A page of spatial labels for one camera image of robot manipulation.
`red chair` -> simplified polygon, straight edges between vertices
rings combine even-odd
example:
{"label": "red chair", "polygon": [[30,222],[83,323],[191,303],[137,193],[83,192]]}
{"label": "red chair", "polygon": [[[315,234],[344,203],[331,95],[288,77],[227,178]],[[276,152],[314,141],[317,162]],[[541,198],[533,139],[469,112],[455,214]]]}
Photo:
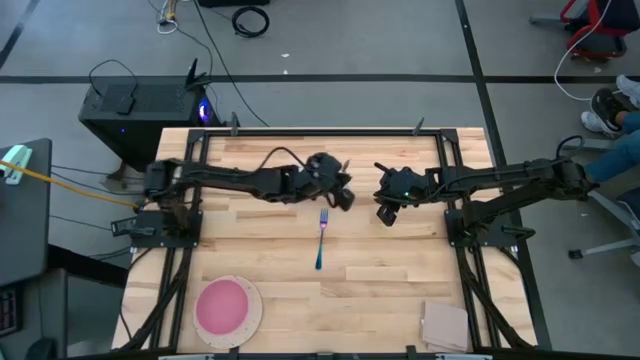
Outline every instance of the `red chair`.
{"label": "red chair", "polygon": [[[600,21],[609,1],[611,5]],[[623,56],[627,51],[624,36],[640,29],[640,18],[634,0],[588,0],[583,5],[580,16],[569,18],[567,13],[575,3],[576,0],[569,0],[560,12],[559,18],[532,16],[529,21],[532,24],[543,22],[565,24],[565,30],[572,34],[567,43],[567,49],[571,49],[576,42],[593,30],[591,35],[571,50],[572,58],[609,59]]]}

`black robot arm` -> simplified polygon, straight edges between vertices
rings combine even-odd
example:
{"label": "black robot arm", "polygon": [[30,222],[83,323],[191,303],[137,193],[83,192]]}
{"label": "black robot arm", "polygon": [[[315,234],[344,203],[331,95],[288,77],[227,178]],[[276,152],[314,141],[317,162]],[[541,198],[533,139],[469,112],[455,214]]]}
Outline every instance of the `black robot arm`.
{"label": "black robot arm", "polygon": [[464,166],[426,169],[424,175],[405,167],[387,169],[380,179],[375,200],[378,217],[393,225],[397,212],[407,206],[465,199],[482,189],[517,186],[514,191],[487,202],[469,201],[460,220],[465,231],[491,223],[497,216],[544,199],[586,200],[596,185],[587,181],[584,169],[569,158],[538,159],[520,164],[471,169]]}
{"label": "black robot arm", "polygon": [[348,211],[355,196],[345,188],[351,176],[341,169],[342,164],[327,153],[309,157],[302,169],[286,165],[253,171],[172,159],[149,165],[144,193],[161,206],[195,186],[241,191],[256,199],[285,204],[323,196],[331,207]]}

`table leg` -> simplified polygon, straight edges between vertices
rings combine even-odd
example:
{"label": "table leg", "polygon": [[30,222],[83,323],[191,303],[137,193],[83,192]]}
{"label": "table leg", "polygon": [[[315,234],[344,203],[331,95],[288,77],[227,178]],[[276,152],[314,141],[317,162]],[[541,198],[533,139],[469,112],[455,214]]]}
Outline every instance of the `table leg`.
{"label": "table leg", "polygon": [[92,259],[49,244],[48,267],[62,268],[70,275],[104,285],[124,288],[129,271],[116,265]]}

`chair wheel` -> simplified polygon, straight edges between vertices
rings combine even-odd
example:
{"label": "chair wheel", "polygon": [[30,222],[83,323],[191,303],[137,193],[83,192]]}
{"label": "chair wheel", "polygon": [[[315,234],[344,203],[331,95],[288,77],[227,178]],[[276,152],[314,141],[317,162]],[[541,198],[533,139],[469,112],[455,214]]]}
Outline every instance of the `chair wheel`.
{"label": "chair wheel", "polygon": [[569,250],[569,259],[582,259],[582,250]]}

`blue jeans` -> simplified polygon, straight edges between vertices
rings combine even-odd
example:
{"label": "blue jeans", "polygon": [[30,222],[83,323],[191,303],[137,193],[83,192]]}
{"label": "blue jeans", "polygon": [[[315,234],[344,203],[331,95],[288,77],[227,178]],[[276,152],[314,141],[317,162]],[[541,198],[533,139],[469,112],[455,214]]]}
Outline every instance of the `blue jeans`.
{"label": "blue jeans", "polygon": [[629,136],[618,140],[615,149],[585,166],[587,175],[593,181],[607,181],[640,164],[640,111],[624,117],[622,131]]}

